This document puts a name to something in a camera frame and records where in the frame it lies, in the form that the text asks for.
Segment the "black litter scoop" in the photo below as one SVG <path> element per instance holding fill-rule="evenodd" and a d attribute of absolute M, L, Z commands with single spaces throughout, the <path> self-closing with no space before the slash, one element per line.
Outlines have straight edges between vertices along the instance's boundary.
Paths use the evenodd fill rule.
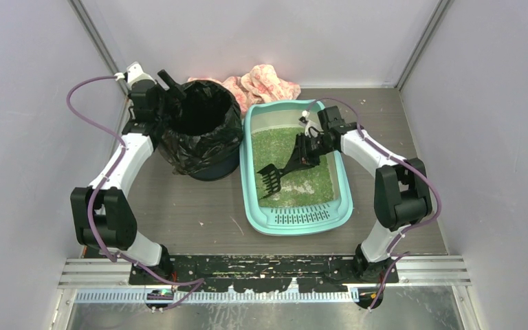
<path fill-rule="evenodd" d="M 289 171 L 285 168 L 277 168 L 274 164 L 268 164 L 256 173 L 261 176 L 265 190 L 261 199 L 267 199 L 281 191 L 281 178 Z"/>

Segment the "teal litter box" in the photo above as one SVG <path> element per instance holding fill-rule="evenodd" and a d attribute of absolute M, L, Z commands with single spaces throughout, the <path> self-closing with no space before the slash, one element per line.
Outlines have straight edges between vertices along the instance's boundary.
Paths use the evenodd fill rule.
<path fill-rule="evenodd" d="M 261 178 L 254 170 L 254 147 L 251 133 L 265 129 L 299 127 L 298 118 L 308 106 L 312 117 L 324 105 L 312 100 L 282 100 L 256 104 L 247 110 L 243 120 L 245 137 L 239 149 L 239 168 L 247 220 L 252 227 L 272 236 L 316 234 L 346 223 L 353 212 L 353 200 L 347 174 L 338 152 L 328 154 L 328 170 L 335 198 L 325 203 L 307 203 L 299 207 L 268 208 L 256 198 L 256 181 Z"/>

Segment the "bin with black bag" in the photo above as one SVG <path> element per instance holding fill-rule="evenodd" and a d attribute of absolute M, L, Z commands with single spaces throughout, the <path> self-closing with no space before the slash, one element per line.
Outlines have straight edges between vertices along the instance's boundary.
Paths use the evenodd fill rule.
<path fill-rule="evenodd" d="M 241 108 L 217 82 L 192 80 L 182 89 L 186 97 L 165 108 L 158 150 L 174 174 L 204 182 L 223 179 L 239 166 Z"/>

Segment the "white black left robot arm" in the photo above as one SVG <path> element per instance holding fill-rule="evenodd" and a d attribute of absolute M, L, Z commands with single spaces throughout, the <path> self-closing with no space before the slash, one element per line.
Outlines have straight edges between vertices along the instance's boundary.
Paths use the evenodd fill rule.
<path fill-rule="evenodd" d="M 81 114 L 72 96 L 81 87 L 102 80 L 124 80 L 129 88 L 130 118 L 121 133 Z M 99 76 L 72 87 L 66 97 L 69 110 L 87 124 L 108 133 L 118 143 L 107 165 L 85 187 L 70 195 L 71 211 L 79 244 L 96 249 L 110 261 L 124 259 L 157 281 L 172 284 L 174 265 L 167 247 L 138 230 L 128 195 L 142 165 L 156 151 L 164 132 L 161 108 L 166 90 L 139 65 L 112 76 Z"/>

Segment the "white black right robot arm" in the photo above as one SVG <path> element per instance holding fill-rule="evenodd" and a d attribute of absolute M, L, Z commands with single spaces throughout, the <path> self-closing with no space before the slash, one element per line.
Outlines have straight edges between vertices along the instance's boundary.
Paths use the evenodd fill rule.
<path fill-rule="evenodd" d="M 411 226 L 432 211 L 424 163 L 406 159 L 382 146 L 359 121 L 347 122 L 337 106 L 317 113 L 318 123 L 304 110 L 299 122 L 305 130 L 278 178 L 313 168 L 320 157 L 339 152 L 361 165 L 374 179 L 373 210 L 377 218 L 370 234 L 356 247 L 352 272 L 360 280 L 385 277 L 392 265 L 391 252 Z"/>

